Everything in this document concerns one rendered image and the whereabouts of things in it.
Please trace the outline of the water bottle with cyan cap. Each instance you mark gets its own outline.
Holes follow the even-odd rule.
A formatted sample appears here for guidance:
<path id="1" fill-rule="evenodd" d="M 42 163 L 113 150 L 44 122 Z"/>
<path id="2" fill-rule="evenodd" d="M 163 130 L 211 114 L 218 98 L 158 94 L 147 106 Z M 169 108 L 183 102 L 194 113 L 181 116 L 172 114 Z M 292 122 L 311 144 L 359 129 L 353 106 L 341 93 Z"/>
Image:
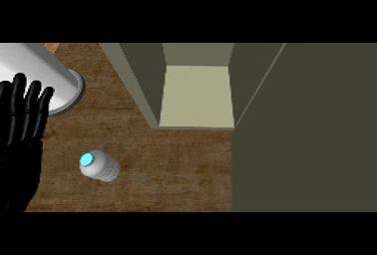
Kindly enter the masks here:
<path id="1" fill-rule="evenodd" d="M 87 177 L 110 182 L 118 177 L 121 166 L 109 155 L 95 149 L 81 155 L 79 170 Z"/>

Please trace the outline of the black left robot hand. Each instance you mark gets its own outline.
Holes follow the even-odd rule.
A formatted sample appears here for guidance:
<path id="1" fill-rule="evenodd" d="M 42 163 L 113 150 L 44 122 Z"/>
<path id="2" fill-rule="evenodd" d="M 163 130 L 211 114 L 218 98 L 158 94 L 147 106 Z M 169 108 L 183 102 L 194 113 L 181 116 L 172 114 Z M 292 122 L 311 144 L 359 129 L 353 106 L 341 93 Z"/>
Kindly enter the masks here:
<path id="1" fill-rule="evenodd" d="M 0 82 L 0 214 L 23 212 L 38 189 L 53 94 L 23 73 Z"/>

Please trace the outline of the olive green open cabinet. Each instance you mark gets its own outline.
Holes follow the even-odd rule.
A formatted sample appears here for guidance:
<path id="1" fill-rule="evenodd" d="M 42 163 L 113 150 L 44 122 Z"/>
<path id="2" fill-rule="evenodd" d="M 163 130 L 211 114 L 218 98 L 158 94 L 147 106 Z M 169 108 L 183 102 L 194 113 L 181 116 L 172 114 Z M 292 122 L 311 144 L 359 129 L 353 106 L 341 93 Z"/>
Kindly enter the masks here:
<path id="1" fill-rule="evenodd" d="M 283 49 L 280 43 L 103 43 L 156 129 L 233 129 Z"/>

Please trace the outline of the white cylindrical appliance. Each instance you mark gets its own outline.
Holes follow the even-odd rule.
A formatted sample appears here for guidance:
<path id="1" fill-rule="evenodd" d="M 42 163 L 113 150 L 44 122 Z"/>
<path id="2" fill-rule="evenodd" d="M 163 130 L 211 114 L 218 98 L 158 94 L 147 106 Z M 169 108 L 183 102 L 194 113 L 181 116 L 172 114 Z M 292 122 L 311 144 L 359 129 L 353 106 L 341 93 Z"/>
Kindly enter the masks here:
<path id="1" fill-rule="evenodd" d="M 54 89 L 48 116 L 55 117 L 78 103 L 85 82 L 79 73 L 69 70 L 42 43 L 0 43 L 0 81 L 10 81 L 23 73 L 26 82 L 38 80 L 41 87 Z"/>

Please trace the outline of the dark olive cabinet door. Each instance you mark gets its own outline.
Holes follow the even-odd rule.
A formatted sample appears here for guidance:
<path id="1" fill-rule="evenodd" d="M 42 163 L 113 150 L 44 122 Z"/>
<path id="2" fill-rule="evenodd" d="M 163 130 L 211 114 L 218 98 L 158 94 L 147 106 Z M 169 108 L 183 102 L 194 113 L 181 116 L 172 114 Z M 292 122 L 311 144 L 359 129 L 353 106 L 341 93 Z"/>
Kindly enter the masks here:
<path id="1" fill-rule="evenodd" d="M 377 44 L 288 44 L 231 133 L 234 211 L 377 211 Z"/>

